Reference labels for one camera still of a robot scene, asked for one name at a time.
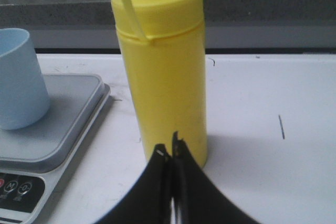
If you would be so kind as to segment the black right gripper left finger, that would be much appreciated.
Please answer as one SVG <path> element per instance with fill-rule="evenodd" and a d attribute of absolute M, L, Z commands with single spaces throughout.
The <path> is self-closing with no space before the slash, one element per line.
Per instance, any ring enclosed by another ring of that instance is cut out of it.
<path fill-rule="evenodd" d="M 139 179 L 97 223 L 170 223 L 172 160 L 164 144 L 154 147 Z"/>

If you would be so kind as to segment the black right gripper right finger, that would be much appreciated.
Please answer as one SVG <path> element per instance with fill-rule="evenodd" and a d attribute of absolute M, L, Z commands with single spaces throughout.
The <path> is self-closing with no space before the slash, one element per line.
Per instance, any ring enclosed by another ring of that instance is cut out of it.
<path fill-rule="evenodd" d="M 257 223 L 211 182 L 178 132 L 173 133 L 172 151 L 176 223 Z"/>

